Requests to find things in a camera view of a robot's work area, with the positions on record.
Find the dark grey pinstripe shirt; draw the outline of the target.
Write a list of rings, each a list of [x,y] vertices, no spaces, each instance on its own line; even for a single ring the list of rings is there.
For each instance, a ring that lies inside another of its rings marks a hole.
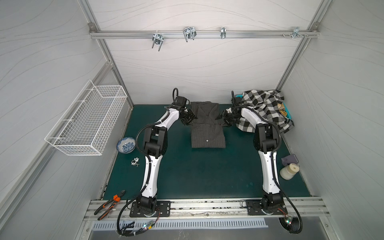
[[[219,116],[219,104],[212,102],[192,102],[195,118],[191,123],[191,144],[193,149],[226,147],[226,139]]]

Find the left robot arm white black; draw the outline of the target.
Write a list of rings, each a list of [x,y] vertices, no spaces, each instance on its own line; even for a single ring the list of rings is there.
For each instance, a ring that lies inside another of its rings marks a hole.
[[[158,175],[160,164],[168,148],[168,130],[178,120],[188,125],[195,118],[194,113],[187,107],[189,100],[185,97],[175,96],[173,102],[165,107],[166,112],[156,122],[144,126],[137,134],[144,134],[143,146],[136,147],[145,156],[145,175],[140,193],[136,197],[139,209],[152,214],[157,206]]]

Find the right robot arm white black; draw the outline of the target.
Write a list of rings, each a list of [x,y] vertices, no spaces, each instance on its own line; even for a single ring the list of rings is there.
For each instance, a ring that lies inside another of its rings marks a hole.
[[[225,126],[232,126],[237,119],[246,119],[255,129],[253,144],[258,151],[263,172],[263,197],[259,201],[259,209],[265,215],[273,215],[279,211],[284,216],[279,218],[281,226],[291,234],[299,234],[303,230],[302,217],[290,198],[282,190],[277,172],[277,151],[282,137],[278,126],[262,117],[256,110],[243,105],[233,105],[222,111],[217,119],[223,120]]]

